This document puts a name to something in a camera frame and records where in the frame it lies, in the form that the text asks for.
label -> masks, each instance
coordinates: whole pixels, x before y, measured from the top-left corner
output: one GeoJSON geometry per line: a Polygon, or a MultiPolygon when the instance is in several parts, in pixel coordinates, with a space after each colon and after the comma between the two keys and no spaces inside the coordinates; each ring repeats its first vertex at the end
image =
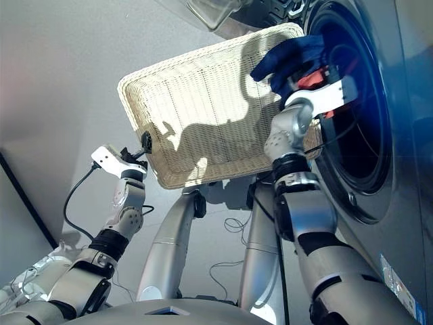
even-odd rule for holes
{"type": "Polygon", "coordinates": [[[409,292],[403,281],[399,278],[397,273],[395,273],[394,269],[382,254],[380,255],[380,263],[382,264],[384,281],[387,287],[397,296],[413,318],[420,324],[427,325],[425,311],[415,298],[413,298],[413,295],[409,292]]]}

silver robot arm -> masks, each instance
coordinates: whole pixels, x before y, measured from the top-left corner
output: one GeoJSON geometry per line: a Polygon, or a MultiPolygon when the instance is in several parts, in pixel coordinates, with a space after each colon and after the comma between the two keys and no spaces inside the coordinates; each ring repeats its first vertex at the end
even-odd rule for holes
{"type": "Polygon", "coordinates": [[[275,226],[296,247],[313,324],[417,324],[364,258],[336,238],[335,209],[303,154],[311,119],[357,97],[350,77],[338,83],[295,93],[272,121],[265,154],[275,176],[275,226]]]}
{"type": "Polygon", "coordinates": [[[92,158],[98,166],[119,178],[112,212],[99,234],[83,249],[68,271],[55,283],[48,302],[27,303],[0,316],[1,324],[63,324],[98,311],[110,293],[108,280],[133,235],[143,225],[145,162],[133,155],[125,160],[110,146],[99,147],[92,158]]]}

wicker basket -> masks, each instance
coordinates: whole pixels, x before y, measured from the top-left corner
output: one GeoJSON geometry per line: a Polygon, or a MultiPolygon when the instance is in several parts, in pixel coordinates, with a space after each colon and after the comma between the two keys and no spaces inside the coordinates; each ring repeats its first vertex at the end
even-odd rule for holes
{"type": "Polygon", "coordinates": [[[282,24],[189,52],[123,78],[120,99],[163,188],[182,188],[269,170],[263,153],[280,97],[251,70],[282,41],[302,36],[282,24]]]}

laundry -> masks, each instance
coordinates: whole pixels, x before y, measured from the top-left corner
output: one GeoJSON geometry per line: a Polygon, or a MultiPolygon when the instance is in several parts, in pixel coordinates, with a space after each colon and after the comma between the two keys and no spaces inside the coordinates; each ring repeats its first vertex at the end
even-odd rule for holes
{"type": "Polygon", "coordinates": [[[308,76],[327,65],[325,43],[322,36],[305,36],[288,39],[271,49],[257,64],[250,76],[255,81],[271,77],[271,89],[286,102],[295,91],[288,78],[295,72],[304,71],[301,77],[308,76]]]}

